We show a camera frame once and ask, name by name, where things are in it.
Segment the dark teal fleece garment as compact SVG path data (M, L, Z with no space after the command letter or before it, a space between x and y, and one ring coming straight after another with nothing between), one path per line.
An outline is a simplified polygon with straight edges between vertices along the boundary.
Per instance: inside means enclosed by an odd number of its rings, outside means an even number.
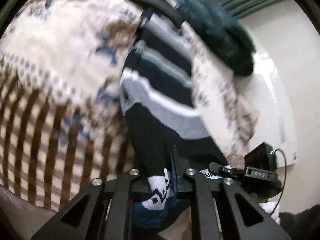
M253 73L253 41L242 25L213 0L176 0L176 10L187 20L207 47L235 75Z

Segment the black folded garment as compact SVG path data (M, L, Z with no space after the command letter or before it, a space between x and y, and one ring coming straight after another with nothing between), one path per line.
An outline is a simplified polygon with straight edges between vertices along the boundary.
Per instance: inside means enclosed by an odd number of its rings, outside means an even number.
M143 9L154 9L167 17L176 26L180 27L187 20L180 12L178 12L167 0L128 0Z

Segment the navy white patterned knit sweater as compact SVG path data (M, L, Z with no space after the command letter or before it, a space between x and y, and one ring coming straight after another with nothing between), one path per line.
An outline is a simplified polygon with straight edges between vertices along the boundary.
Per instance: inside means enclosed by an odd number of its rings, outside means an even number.
M169 19L153 9L142 12L136 39L120 78L120 105L138 168L149 192L135 203L139 228L160 232L187 208L176 196L172 153L206 172L227 160L193 105L192 50Z

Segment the floral cream bed quilt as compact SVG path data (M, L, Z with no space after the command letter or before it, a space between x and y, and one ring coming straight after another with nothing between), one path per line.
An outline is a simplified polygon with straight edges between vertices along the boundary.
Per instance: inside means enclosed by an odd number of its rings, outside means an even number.
M27 0L10 21L1 36L1 185L13 195L58 211L91 180L133 166L120 78L144 10L128 0ZM192 50L193 105L227 165L242 169L257 117L233 70L187 21L172 26Z

